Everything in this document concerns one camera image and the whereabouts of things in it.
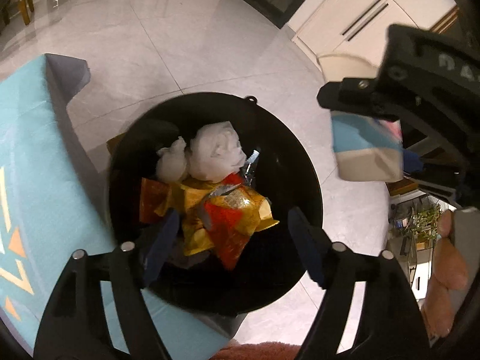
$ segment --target trash can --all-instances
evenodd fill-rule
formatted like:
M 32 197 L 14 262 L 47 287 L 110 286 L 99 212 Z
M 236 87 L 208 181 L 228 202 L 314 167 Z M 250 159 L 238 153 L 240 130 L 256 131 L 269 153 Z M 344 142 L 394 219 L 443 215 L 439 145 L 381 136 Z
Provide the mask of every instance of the trash can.
M 295 135 L 249 96 L 192 93 L 165 101 L 141 116 L 117 144 L 109 175 L 109 210 L 117 242 L 141 234 L 141 178 L 154 178 L 157 150 L 179 136 L 187 143 L 210 123 L 230 121 L 243 151 L 260 152 L 256 190 L 267 197 L 280 223 L 255 233 L 237 266 L 226 271 L 215 256 L 190 269 L 165 263 L 150 287 L 165 301 L 205 314 L 236 316 L 260 309 L 287 293 L 305 269 L 287 229 L 287 212 L 298 206 L 322 227 L 322 197 L 315 169 Z

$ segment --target finger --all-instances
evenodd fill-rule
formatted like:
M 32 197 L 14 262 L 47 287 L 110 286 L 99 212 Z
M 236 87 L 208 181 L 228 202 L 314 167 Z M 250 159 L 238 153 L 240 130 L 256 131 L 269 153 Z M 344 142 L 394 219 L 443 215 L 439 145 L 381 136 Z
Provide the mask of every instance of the finger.
M 442 237 L 448 237 L 448 235 L 452 230 L 453 230 L 453 212 L 450 210 L 446 210 L 440 215 L 440 218 L 438 218 L 437 232 Z
M 431 332 L 446 337 L 453 325 L 454 312 L 448 290 L 432 275 L 424 303 L 425 316 Z
M 467 264 L 448 238 L 437 241 L 433 252 L 433 274 L 449 290 L 461 290 L 467 285 Z

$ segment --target metal bolt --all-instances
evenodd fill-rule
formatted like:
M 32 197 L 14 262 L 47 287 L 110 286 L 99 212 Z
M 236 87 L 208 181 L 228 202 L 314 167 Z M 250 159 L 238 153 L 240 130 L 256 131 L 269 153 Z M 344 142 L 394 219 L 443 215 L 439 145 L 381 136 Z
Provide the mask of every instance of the metal bolt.
M 332 249 L 335 251 L 346 251 L 347 247 L 341 242 L 334 242 L 332 245 Z
M 360 81 L 360 82 L 358 83 L 358 87 L 359 87 L 360 89 L 365 89 L 365 88 L 368 87 L 368 86 L 369 86 L 369 82 L 368 82 L 367 80 L 365 80 L 365 79 L 363 79 L 362 81 Z
M 402 81 L 406 79 L 409 74 L 400 66 L 390 66 L 388 68 L 388 76 L 395 81 Z
M 393 257 L 395 257 L 395 256 L 393 256 L 393 253 L 390 252 L 389 250 L 384 250 L 384 251 L 382 252 L 382 257 L 383 257 L 384 259 L 387 259 L 387 260 L 392 260 Z
M 135 243 L 132 241 L 127 241 L 120 245 L 120 249 L 122 249 L 122 251 L 132 251 L 134 248 Z
M 74 260 L 79 260 L 85 256 L 85 251 L 83 249 L 77 249 L 71 254 L 71 256 Z

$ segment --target triangle pattern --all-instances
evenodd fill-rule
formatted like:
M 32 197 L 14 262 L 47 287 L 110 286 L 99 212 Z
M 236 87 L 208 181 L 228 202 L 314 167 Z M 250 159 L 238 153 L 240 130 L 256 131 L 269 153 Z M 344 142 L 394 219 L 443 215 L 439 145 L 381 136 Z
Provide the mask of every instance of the triangle pattern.
M 18 320 L 18 321 L 21 321 L 22 319 L 20 318 L 20 315 L 18 315 L 17 313 L 17 310 L 15 310 L 15 307 L 14 305 L 12 304 L 11 300 L 9 297 L 6 297 L 5 298 L 5 309 L 6 311 L 8 311 L 11 315 L 13 315 L 13 317 Z
M 8 245 L 8 249 L 15 252 L 19 256 L 26 257 L 25 250 L 23 249 L 22 239 L 20 238 L 20 231 L 18 227 L 15 228 L 13 234 L 10 238 L 10 244 Z

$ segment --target cabinet handle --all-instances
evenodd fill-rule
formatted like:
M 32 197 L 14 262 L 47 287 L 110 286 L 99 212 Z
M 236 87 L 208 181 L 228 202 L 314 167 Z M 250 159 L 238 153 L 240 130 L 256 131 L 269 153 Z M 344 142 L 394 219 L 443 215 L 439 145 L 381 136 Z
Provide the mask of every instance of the cabinet handle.
M 370 23 L 373 19 L 375 19 L 378 15 L 380 15 L 380 12 L 382 12 L 385 8 L 388 7 L 388 3 L 384 3 L 380 7 L 378 7 L 375 12 L 373 12 L 370 16 L 367 17 L 367 19 L 354 31 L 352 34 L 346 39 L 347 42 L 350 42 L 353 38 L 355 38 L 358 33 L 363 30 L 368 23 Z
M 353 28 L 353 26 L 354 26 L 355 24 L 357 24 L 360 20 L 362 20 L 362 18 L 363 18 L 367 13 L 369 13 L 370 10 L 371 10 L 373 7 L 375 7 L 375 5 L 377 5 L 380 1 L 381 1 L 381 0 L 375 0 L 374 2 L 372 2 L 372 3 L 368 6 L 368 8 L 367 8 L 366 10 L 364 10 L 364 11 L 360 14 L 360 16 L 358 16 L 354 21 L 352 21 L 352 23 L 351 23 L 347 28 L 345 28 L 345 30 L 342 32 L 342 36 L 345 35 L 347 32 L 349 32 L 349 31 Z

